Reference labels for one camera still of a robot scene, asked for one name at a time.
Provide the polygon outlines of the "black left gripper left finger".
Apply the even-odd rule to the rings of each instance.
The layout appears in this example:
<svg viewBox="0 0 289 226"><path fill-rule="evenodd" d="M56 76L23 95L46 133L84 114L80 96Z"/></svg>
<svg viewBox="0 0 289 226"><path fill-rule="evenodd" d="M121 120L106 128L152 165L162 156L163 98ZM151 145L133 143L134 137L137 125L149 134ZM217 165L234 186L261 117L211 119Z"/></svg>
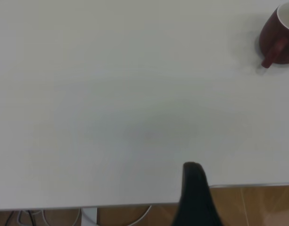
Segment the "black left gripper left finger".
<svg viewBox="0 0 289 226"><path fill-rule="evenodd" d="M182 171L182 191L178 203L178 209L172 226L195 226L195 173L197 164L187 162L183 165Z"/></svg>

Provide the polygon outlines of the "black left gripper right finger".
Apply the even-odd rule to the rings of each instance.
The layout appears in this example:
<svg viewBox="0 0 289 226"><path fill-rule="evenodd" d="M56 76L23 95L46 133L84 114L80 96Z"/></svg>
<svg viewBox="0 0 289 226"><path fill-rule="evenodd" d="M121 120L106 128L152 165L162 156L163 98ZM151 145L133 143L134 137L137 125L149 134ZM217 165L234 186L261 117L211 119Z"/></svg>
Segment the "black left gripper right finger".
<svg viewBox="0 0 289 226"><path fill-rule="evenodd" d="M195 163L195 175L196 175L196 208L198 209L198 226L222 226L223 223L218 215L209 185L207 182L206 174L202 166Z"/></svg>

